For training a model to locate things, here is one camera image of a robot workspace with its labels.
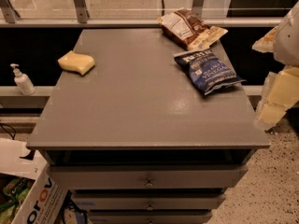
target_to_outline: hand soap bottle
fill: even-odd
[[[30,78],[17,68],[19,66],[18,64],[13,63],[10,66],[13,68],[13,73],[15,74],[15,82],[23,95],[33,94],[36,91],[36,87]]]

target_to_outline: glass railing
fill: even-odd
[[[192,8],[192,0],[86,0],[91,19],[156,19],[181,7]]]
[[[75,19],[73,0],[9,0],[22,19]]]
[[[181,7],[193,9],[199,4],[203,19],[227,17],[283,17],[297,0],[8,0],[11,9],[20,15],[18,21],[70,20],[88,21],[142,21],[153,20]],[[0,20],[5,16],[0,13]]]

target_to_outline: snack bag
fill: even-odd
[[[33,184],[34,181],[28,178],[15,177],[3,188],[3,192],[9,197],[9,201],[0,204],[1,224],[12,223]]]
[[[208,49],[227,33],[226,29],[208,26],[194,12],[182,8],[158,19],[164,33],[187,50]]]
[[[211,49],[176,54],[175,61],[204,95],[245,81],[222,63]]]
[[[260,51],[261,53],[273,53],[273,43],[277,30],[278,26],[271,29],[264,37],[262,37],[253,44],[252,49]]]

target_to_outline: floor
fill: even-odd
[[[156,18],[160,0],[86,0],[92,18]],[[230,0],[205,0],[203,17],[225,17]],[[12,0],[24,18],[74,18],[72,0]],[[166,10],[191,7],[192,0],[165,0]],[[208,224],[299,223],[299,112],[287,116],[267,136],[268,149],[250,159],[249,171],[233,189]],[[16,139],[26,141],[36,118],[0,117],[17,128]],[[10,138],[0,130],[0,137]]]

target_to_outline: brown snack bag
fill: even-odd
[[[227,33],[226,29],[208,26],[194,12],[182,8],[158,19],[166,35],[187,50],[208,49]]]

